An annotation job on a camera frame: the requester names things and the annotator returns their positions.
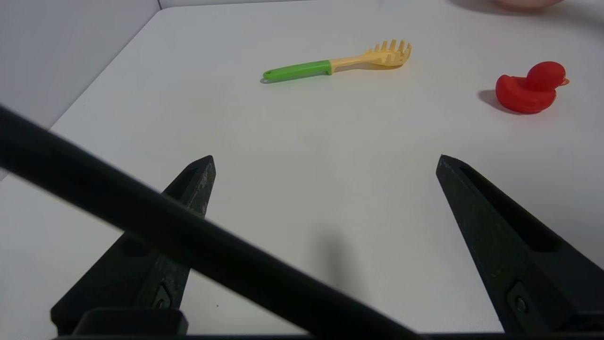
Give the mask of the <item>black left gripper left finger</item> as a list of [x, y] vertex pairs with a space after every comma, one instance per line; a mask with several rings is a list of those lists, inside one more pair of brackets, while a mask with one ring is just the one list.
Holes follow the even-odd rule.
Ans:
[[[215, 178], [214, 159], [207, 155], [162, 194], [204, 217]], [[59, 336], [68, 336], [95, 308], [179, 308], [189, 273], [189, 267], [123, 234], [54, 305], [51, 321]]]

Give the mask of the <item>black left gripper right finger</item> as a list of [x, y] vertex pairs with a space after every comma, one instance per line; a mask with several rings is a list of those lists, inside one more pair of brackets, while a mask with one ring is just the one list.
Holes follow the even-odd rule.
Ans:
[[505, 333], [603, 333], [602, 268], [463, 161], [436, 178]]

